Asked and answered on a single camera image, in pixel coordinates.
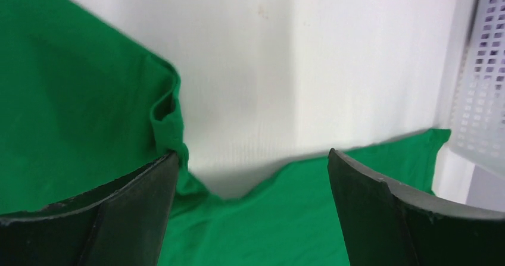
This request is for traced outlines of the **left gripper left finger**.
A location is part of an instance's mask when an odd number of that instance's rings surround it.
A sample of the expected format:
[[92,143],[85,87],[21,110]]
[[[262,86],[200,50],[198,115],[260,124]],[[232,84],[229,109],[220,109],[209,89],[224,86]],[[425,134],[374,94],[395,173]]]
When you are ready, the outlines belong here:
[[38,211],[1,216],[2,265],[156,265],[179,172],[172,152]]

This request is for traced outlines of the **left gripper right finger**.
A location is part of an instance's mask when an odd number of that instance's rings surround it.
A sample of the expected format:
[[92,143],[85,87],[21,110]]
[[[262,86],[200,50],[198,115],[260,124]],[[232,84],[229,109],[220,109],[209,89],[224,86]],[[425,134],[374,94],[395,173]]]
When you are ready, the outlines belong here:
[[328,173],[351,265],[503,265],[504,213],[417,190],[332,149]]

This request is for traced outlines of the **green t-shirt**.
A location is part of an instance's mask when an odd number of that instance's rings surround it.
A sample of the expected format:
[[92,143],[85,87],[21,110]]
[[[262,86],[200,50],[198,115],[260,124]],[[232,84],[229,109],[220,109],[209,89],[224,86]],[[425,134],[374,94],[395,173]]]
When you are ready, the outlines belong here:
[[173,66],[71,0],[1,0],[1,216],[90,191],[174,152],[156,265],[347,265],[325,157],[244,198],[187,169]]

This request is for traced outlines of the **white plastic basket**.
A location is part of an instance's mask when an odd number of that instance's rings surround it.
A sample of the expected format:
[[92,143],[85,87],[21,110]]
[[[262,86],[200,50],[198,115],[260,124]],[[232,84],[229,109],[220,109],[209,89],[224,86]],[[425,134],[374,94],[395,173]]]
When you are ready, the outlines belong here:
[[504,176],[504,0],[478,0],[457,84],[455,153]]

